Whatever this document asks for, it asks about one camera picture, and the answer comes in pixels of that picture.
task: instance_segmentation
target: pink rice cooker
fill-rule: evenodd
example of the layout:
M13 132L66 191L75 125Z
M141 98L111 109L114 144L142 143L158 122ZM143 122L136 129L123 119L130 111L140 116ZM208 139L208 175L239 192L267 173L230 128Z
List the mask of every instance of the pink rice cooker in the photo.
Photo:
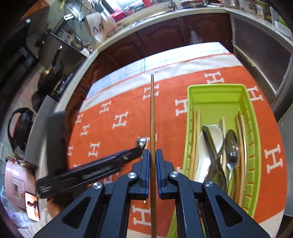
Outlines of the pink rice cooker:
M17 161L8 160L5 169L5 190L10 202L25 209L24 193L36 195L35 178L27 167Z

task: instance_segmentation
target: smartphone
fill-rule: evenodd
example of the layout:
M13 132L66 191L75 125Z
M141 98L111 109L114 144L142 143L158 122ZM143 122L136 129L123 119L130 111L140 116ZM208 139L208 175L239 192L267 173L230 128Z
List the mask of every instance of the smartphone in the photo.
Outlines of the smartphone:
M28 218L36 222L39 221L39 204L36 195L33 195L29 192L25 192L24 199Z

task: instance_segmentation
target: white shirt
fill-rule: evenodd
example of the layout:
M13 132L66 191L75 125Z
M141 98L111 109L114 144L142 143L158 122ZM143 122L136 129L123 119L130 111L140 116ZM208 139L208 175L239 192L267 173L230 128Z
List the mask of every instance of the white shirt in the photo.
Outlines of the white shirt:
M45 208L43 212L41 213L41 219L38 222L32 224L27 229L18 229L18 230L24 238L33 238L33 236L51 220L52 220L52 217L49 214L48 209Z

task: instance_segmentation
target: wooden cabinet door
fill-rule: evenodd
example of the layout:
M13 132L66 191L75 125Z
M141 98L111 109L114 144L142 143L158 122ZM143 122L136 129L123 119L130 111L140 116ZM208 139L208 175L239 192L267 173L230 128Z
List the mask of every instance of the wooden cabinet door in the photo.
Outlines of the wooden cabinet door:
M102 52L110 71L115 71L146 57L146 50L136 33L131 34Z
M220 42L233 52L232 28L229 14L208 13L185 16L184 21L189 31L194 30L197 36L206 42Z
M148 55L188 45L190 40L182 18L149 26L138 31L137 34L145 45Z
M23 16L23 18L27 18L29 15L43 9L46 7L50 7L50 5L45 0L38 0Z
M86 98L88 91L92 84L102 77L109 74L108 68L105 66L104 58L102 56L98 56L97 59L92 63L89 69L86 71L82 80L76 87L67 107L66 107L66 117L65 122L68 126L68 136L72 133L77 115L79 113L80 107L82 105L83 100Z
M79 113L80 107L82 105L85 96L82 94L80 90L80 86L78 85L66 107L66 115L65 115L65 123L67 125L67 140L69 142L70 136Z
M103 53L101 53L88 68L79 84L81 87L90 88L94 82L100 80L109 73L111 73L111 70L107 66Z

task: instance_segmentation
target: kettle handle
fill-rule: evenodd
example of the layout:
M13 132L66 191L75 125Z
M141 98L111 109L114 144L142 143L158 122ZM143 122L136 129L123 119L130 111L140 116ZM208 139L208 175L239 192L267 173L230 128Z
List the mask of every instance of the kettle handle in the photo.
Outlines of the kettle handle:
M60 54L61 50L62 50L62 46L59 46L58 50L57 50L57 52L56 52L56 54L54 56L54 59L53 59L53 62L52 62L52 67L54 67L57 64L57 59L59 57L59 54Z
M19 109L15 110L15 111L13 112L13 114L12 114L10 120L9 120L8 127L7 127L7 135L8 135L8 140L9 140L9 143L10 143L10 145L11 145L12 151L14 151L14 149L15 149L15 144L14 144L14 142L13 142L13 138L12 138L12 136L11 136L11 134L10 134L10 123L11 123L11 120L12 120L14 114L16 114L16 113L24 113L24 112L26 112L26 110L28 110L28 109L29 109L29 108L19 108Z

